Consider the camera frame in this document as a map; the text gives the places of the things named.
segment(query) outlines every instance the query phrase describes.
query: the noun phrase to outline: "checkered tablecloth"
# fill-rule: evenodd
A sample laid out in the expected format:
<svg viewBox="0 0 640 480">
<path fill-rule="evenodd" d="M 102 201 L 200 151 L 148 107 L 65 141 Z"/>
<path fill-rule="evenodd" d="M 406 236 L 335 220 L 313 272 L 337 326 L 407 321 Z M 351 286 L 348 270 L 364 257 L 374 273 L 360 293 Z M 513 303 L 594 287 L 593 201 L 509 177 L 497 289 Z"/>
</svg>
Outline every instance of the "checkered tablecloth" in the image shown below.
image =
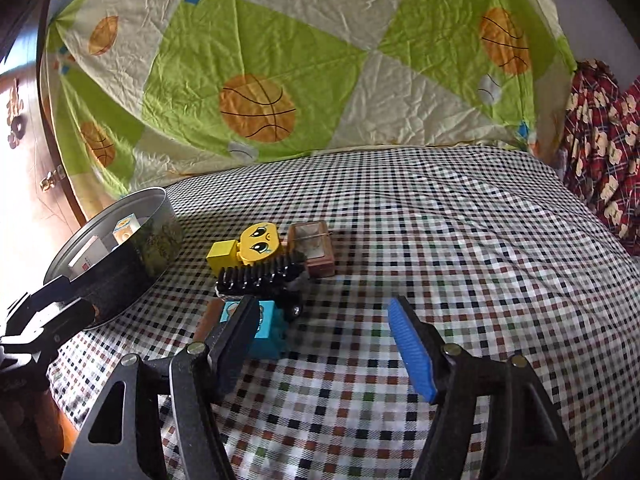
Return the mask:
<svg viewBox="0 0 640 480">
<path fill-rule="evenodd" d="M 476 355 L 521 351 L 558 407 L 587 477 L 639 425 L 640 283 L 614 237 L 529 155 L 493 148 L 336 153 L 225 171 L 169 189 L 184 228 L 178 260 L 132 308 L 81 333 L 50 367 L 79 426 L 121 355 L 159 358 L 190 341 L 214 279 L 216 240 L 257 221 L 281 235 L 325 219 L 337 275 L 312 284 L 291 352 L 248 362 L 214 408 L 239 478 L 405 478 L 434 411 L 408 383 L 385 305 Z M 183 478 L 161 398 L 170 473 Z M 476 413 L 465 478 L 482 456 Z"/>
</svg>

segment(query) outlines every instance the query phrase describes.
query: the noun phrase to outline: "basketball print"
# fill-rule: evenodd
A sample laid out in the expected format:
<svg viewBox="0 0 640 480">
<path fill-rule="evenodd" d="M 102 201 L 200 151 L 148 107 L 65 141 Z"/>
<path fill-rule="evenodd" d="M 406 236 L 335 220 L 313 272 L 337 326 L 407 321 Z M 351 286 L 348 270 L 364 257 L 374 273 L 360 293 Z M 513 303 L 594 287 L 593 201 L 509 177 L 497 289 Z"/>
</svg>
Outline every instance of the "basketball print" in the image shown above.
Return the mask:
<svg viewBox="0 0 640 480">
<path fill-rule="evenodd" d="M 89 54 L 101 56 L 107 52 L 116 41 L 118 35 L 118 17 L 107 16 L 98 22 L 89 38 Z"/>
<path fill-rule="evenodd" d="M 524 31 L 501 7 L 494 7 L 480 20 L 480 38 L 489 58 L 507 74 L 518 75 L 531 68 Z"/>
<path fill-rule="evenodd" d="M 116 157 L 113 141 L 94 123 L 82 123 L 80 133 L 87 147 L 87 152 L 104 167 L 108 167 Z"/>
<path fill-rule="evenodd" d="M 296 107 L 284 88 L 254 74 L 238 75 L 224 84 L 220 114 L 236 134 L 258 142 L 286 139 L 296 123 Z"/>
</svg>

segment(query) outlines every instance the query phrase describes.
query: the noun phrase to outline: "metal bolt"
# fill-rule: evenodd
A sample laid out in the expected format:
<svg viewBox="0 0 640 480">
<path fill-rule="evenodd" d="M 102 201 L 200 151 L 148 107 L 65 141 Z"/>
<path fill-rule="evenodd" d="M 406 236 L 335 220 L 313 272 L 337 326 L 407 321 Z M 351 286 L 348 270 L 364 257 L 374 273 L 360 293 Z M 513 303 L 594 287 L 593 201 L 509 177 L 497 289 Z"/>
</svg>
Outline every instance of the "metal bolt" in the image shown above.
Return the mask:
<svg viewBox="0 0 640 480">
<path fill-rule="evenodd" d="M 462 347 L 455 343 L 447 343 L 442 347 L 442 351 L 449 357 L 456 357 L 462 354 Z"/>
<path fill-rule="evenodd" d="M 120 364 L 122 364 L 122 366 L 131 366 L 135 364 L 137 360 L 138 360 L 137 355 L 127 354 L 120 360 Z"/>
<path fill-rule="evenodd" d="M 511 364 L 518 368 L 525 368 L 528 364 L 528 361 L 525 357 L 518 354 L 518 355 L 514 355 L 511 358 Z"/>
<path fill-rule="evenodd" d="M 207 349 L 207 346 L 200 342 L 196 341 L 187 346 L 187 354 L 189 355 L 200 355 Z"/>
</svg>

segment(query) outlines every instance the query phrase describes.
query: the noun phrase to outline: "wooden door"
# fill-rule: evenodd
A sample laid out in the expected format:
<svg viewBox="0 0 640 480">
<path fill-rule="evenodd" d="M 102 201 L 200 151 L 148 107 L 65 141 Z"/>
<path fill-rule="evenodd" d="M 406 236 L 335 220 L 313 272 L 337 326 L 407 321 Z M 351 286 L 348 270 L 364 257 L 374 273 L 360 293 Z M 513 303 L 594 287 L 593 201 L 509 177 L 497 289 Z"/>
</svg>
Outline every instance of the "wooden door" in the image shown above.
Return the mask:
<svg viewBox="0 0 640 480">
<path fill-rule="evenodd" d="M 74 211 L 68 199 L 70 193 L 73 196 L 68 180 L 52 179 L 55 186 L 45 185 L 46 191 L 41 187 L 49 171 L 56 170 L 58 175 L 58 170 L 63 169 L 50 133 L 47 139 L 39 99 L 38 48 L 44 40 L 41 13 L 45 7 L 37 6 L 8 59 L 0 64 L 1 310 L 24 292 L 33 292 L 42 285 L 53 257 L 84 223 L 81 213 L 78 214 L 77 203 Z M 11 149 L 7 141 L 10 128 L 5 112 L 15 79 L 18 80 L 19 98 L 24 103 L 22 114 L 26 126 L 19 145 Z"/>
</svg>

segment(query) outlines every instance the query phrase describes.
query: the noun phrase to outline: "white box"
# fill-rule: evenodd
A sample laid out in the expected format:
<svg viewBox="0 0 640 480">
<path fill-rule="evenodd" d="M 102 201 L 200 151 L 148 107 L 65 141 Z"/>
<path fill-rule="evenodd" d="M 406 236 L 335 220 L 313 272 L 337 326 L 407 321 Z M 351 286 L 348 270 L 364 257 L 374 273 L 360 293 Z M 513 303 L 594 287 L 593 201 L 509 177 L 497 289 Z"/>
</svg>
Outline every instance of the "white box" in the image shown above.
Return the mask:
<svg viewBox="0 0 640 480">
<path fill-rule="evenodd" d="M 102 240 L 97 236 L 92 236 L 69 262 L 69 269 L 71 269 L 75 276 L 80 276 L 80 274 L 94 266 L 107 254 L 109 254 L 109 251 L 107 251 Z"/>
</svg>

